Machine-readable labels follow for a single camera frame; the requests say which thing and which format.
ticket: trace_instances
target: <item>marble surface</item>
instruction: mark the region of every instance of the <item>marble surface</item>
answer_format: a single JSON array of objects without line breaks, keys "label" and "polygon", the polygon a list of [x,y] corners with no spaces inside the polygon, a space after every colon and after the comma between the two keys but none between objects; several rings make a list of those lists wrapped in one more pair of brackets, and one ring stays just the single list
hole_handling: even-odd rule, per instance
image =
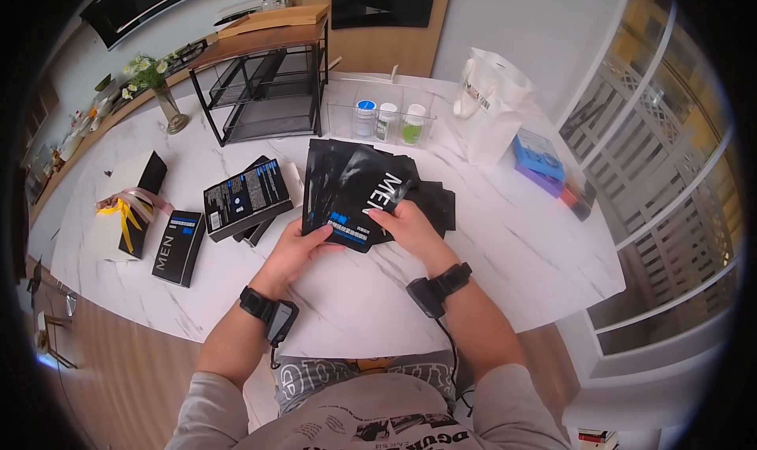
[{"label": "marble surface", "polygon": [[[447,98],[455,88],[450,82],[406,76],[397,82]],[[151,276],[167,223],[162,214],[147,231],[140,262],[99,261],[86,250],[94,202],[110,194],[103,191],[108,181],[103,171],[137,153],[155,150],[168,166],[161,195],[177,209],[200,211],[203,189],[239,173],[262,154],[294,162],[304,177],[309,139],[222,148],[196,96],[183,97],[178,104],[192,116],[184,131],[168,136],[157,107],[117,125],[88,153],[89,161],[67,197],[56,196],[45,210],[52,216],[65,209],[52,275],[111,312],[201,342],[263,264],[285,225],[301,212],[279,216],[255,249],[231,238],[213,243],[206,237],[192,287],[185,289]],[[230,110],[213,112],[218,126]],[[470,264],[473,277],[516,332],[554,322],[622,291],[620,263],[599,207],[595,205],[591,216],[580,222],[562,202],[513,169],[511,151],[495,166],[468,165],[445,123],[448,111],[448,102],[437,98],[431,114],[439,115],[439,120],[427,150],[380,147],[411,156],[422,179],[441,180],[446,189],[455,191],[457,230],[448,232],[446,241]],[[324,132],[328,126],[325,120]],[[574,166],[567,146],[536,107],[525,116],[524,128],[551,138],[561,158]],[[394,242],[375,246],[367,254],[346,250],[319,258],[289,288],[300,315],[279,352],[369,358],[448,348],[446,336],[404,290],[421,275],[421,264]]]}]

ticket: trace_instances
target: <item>stack of packets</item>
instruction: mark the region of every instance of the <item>stack of packets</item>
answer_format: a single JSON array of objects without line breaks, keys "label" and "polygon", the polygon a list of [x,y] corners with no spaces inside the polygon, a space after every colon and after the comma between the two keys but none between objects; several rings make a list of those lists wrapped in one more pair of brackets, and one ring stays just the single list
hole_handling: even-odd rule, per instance
[{"label": "stack of packets", "polygon": [[576,182],[565,180],[563,162],[559,160],[551,141],[521,128],[513,145],[516,171],[533,180],[555,199],[562,199],[579,220],[589,217],[597,190],[588,182],[581,187]]},{"label": "stack of packets", "polygon": [[391,213],[403,198],[416,203],[441,237],[455,229],[455,193],[440,182],[420,180],[412,158],[369,144],[310,140],[303,235],[331,225],[334,232],[326,241],[367,253],[373,245],[393,240],[368,211]]}]

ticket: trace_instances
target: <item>flowers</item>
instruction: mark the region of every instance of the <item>flowers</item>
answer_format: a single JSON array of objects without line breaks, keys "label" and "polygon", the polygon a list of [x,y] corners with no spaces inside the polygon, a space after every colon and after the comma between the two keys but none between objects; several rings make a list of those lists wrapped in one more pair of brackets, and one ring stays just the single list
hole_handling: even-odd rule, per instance
[{"label": "flowers", "polygon": [[134,98],[135,93],[146,88],[162,87],[166,84],[170,56],[156,59],[144,53],[137,53],[123,68],[123,73],[132,76],[129,85],[121,91],[121,97]]}]

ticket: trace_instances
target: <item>yellow ribbon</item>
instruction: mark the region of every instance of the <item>yellow ribbon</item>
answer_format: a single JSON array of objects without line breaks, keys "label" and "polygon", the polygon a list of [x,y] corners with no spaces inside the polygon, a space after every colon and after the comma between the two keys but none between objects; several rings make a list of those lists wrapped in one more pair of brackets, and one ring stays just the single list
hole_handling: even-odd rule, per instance
[{"label": "yellow ribbon", "polygon": [[[148,205],[145,205],[147,209],[152,212],[152,208]],[[137,230],[142,230],[142,227],[139,226],[137,223],[137,219],[134,217],[134,214],[132,213],[132,209],[129,207],[127,203],[125,203],[123,200],[118,199],[118,204],[115,207],[107,207],[105,209],[98,209],[97,213],[104,213],[106,216],[115,213],[115,212],[121,212],[121,232],[123,233],[123,239],[127,242],[127,248],[129,249],[129,253],[134,253],[134,246],[132,246],[132,238],[129,235],[129,227],[127,225],[127,219],[132,222],[132,225],[134,225]]]}]

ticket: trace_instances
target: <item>person's left hand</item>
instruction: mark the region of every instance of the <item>person's left hand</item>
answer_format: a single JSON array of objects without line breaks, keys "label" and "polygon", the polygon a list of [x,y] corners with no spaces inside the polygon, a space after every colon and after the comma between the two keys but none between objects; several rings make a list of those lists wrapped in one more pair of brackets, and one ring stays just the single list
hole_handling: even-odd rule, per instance
[{"label": "person's left hand", "polygon": [[292,221],[250,281],[250,287],[271,300],[279,299],[286,285],[296,280],[319,254],[345,249],[342,245],[323,243],[333,230],[330,225],[324,225],[303,237],[302,218]]}]

